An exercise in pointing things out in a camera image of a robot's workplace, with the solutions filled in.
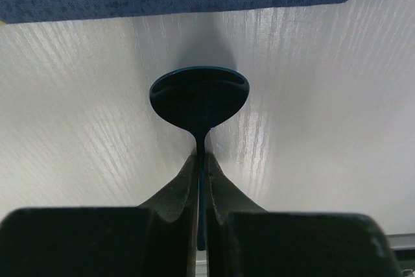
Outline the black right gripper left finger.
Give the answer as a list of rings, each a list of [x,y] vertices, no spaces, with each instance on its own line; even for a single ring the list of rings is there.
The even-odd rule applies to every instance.
[[[138,206],[20,208],[1,221],[2,276],[193,276],[197,158]]]

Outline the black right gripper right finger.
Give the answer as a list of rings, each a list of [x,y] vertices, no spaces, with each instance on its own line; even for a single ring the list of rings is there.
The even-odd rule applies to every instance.
[[[210,276],[399,276],[385,234],[359,213],[271,212],[206,156]]]

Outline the dark blue spoon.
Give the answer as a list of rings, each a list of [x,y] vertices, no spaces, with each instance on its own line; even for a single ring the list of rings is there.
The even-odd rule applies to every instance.
[[[197,249],[206,249],[205,138],[212,128],[234,116],[250,92],[248,80],[224,67],[195,66],[171,71],[149,90],[154,111],[195,139],[198,165]]]

